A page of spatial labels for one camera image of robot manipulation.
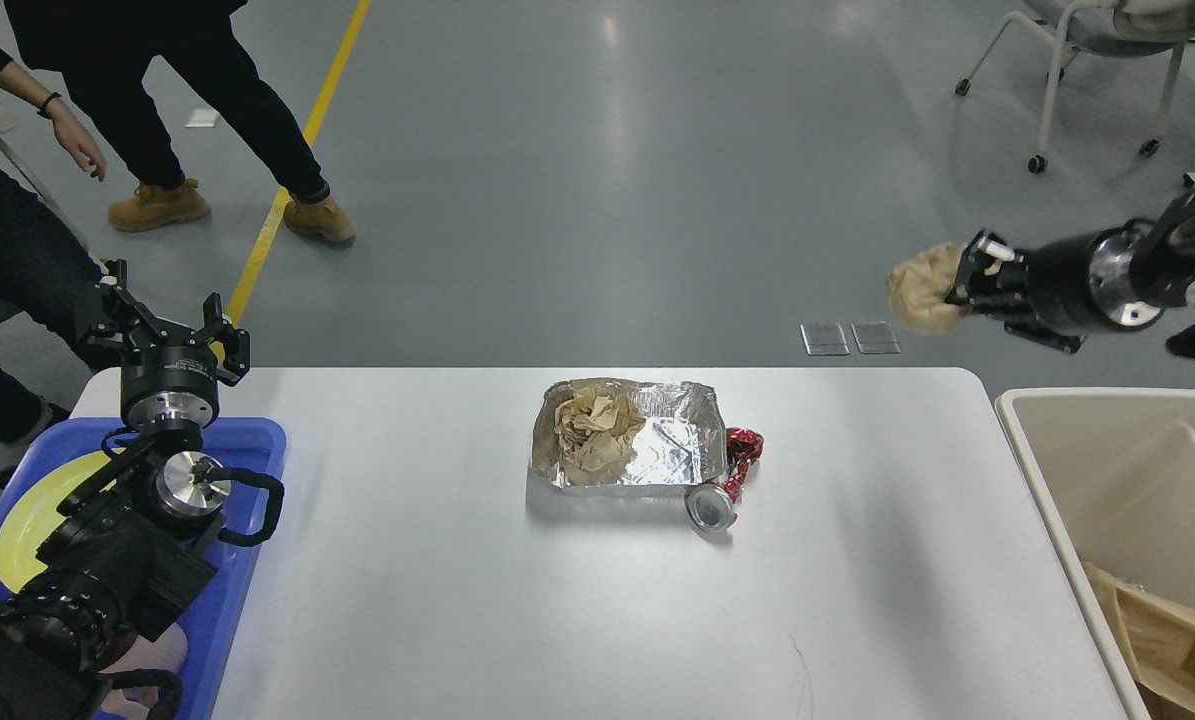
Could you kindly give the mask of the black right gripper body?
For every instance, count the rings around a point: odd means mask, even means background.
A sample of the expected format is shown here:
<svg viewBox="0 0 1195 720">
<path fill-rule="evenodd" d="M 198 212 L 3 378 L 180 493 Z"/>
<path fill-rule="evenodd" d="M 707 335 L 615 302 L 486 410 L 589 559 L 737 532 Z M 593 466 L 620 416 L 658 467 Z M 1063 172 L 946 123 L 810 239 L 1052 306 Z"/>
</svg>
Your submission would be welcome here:
<svg viewBox="0 0 1195 720">
<path fill-rule="evenodd" d="M 1027 296 L 1007 320 L 1028 319 L 1064 334 L 1141 332 L 1163 309 L 1138 296 L 1130 261 L 1140 228 L 1110 228 L 1027 250 Z"/>
</svg>

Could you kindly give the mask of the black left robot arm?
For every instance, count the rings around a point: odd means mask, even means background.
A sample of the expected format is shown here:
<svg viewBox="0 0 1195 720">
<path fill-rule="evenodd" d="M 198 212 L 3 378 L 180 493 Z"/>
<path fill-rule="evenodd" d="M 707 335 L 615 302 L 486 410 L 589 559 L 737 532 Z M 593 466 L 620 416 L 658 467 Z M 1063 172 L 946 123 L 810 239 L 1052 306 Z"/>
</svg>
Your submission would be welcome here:
<svg viewBox="0 0 1195 720">
<path fill-rule="evenodd" d="M 184 683 L 171 669 L 114 669 L 134 638 L 154 642 L 217 576 L 213 544 L 253 548 L 276 533 L 281 480 L 203 451 L 219 386 L 250 368 L 249 332 L 213 293 L 198 330 L 141 304 L 125 261 L 105 265 L 79 310 L 79 340 L 122 359 L 121 451 L 57 503 L 36 547 L 44 570 L 0 599 L 0 719 L 90 719 L 114 693 L 149 689 L 149 719 L 172 719 Z"/>
</svg>

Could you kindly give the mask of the person's hand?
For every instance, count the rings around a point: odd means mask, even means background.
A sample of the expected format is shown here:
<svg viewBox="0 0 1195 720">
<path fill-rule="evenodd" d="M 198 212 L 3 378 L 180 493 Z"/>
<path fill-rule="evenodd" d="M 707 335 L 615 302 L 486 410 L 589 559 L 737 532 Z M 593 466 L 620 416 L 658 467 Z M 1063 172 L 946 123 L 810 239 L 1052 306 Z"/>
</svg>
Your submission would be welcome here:
<svg viewBox="0 0 1195 720">
<path fill-rule="evenodd" d="M 104 181 L 108 178 L 108 160 L 94 137 L 84 127 L 71 106 L 62 97 L 53 97 L 47 101 L 41 113 L 53 123 L 53 135 L 59 146 L 71 155 L 73 164 L 82 173 L 88 174 L 94 181 Z"/>
</svg>

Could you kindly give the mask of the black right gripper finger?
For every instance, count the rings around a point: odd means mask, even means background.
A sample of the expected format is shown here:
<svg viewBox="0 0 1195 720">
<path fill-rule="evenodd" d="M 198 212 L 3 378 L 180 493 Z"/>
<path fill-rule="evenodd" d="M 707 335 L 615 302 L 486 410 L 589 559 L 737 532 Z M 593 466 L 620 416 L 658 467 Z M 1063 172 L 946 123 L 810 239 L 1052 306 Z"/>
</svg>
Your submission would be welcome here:
<svg viewBox="0 0 1195 720">
<path fill-rule="evenodd" d="M 991 313 L 1021 306 L 1025 296 L 1027 251 L 1013 250 L 994 232 L 978 232 L 961 252 L 946 304 Z"/>
<path fill-rule="evenodd" d="M 1064 334 L 1044 327 L 1044 325 L 1037 324 L 1035 320 L 1004 320 L 1003 327 L 1005 332 L 1019 337 L 1022 340 L 1032 341 L 1044 347 L 1053 347 L 1053 350 L 1068 355 L 1080 351 L 1083 343 L 1086 341 L 1085 336 Z"/>
</svg>

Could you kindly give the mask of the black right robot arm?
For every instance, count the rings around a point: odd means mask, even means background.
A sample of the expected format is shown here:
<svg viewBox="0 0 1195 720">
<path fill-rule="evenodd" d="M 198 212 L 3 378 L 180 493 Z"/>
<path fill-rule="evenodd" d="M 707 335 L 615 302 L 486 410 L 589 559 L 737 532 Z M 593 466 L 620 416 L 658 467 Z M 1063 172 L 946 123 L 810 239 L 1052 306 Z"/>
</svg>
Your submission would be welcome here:
<svg viewBox="0 0 1195 720">
<path fill-rule="evenodd" d="M 1158 219 L 1128 219 L 1037 250 L 1015 250 L 982 230 L 961 250 L 944 300 L 1064 353 L 1092 334 L 1146 331 L 1165 310 L 1195 310 L 1195 187 Z M 1195 359 L 1195 324 L 1165 347 Z"/>
</svg>

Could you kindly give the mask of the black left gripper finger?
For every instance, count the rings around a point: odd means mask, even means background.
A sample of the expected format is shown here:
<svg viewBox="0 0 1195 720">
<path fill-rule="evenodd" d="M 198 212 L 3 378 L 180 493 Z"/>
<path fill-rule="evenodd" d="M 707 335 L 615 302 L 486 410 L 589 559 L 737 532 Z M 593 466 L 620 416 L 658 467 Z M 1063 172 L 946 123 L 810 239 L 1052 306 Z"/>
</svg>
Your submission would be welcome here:
<svg viewBox="0 0 1195 720">
<path fill-rule="evenodd" d="M 251 336 L 225 314 L 219 293 L 207 296 L 201 315 L 203 325 L 196 331 L 196 345 L 217 350 L 217 381 L 235 387 L 251 369 Z"/>
<path fill-rule="evenodd" d="M 82 347 L 112 367 L 131 367 L 168 343 L 168 322 L 129 290 L 129 264 L 105 260 L 98 281 L 82 293 Z"/>
</svg>

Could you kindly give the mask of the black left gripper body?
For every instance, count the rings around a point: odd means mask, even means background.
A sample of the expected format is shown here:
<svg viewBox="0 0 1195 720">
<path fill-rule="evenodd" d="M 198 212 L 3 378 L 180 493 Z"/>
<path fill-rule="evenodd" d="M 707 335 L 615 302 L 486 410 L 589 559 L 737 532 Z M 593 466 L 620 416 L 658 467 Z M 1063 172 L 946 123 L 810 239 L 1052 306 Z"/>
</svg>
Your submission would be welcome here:
<svg viewBox="0 0 1195 720">
<path fill-rule="evenodd" d="M 163 420 L 209 427 L 219 416 L 216 355 L 209 347 L 152 346 L 121 352 L 120 419 L 145 430 Z"/>
</svg>

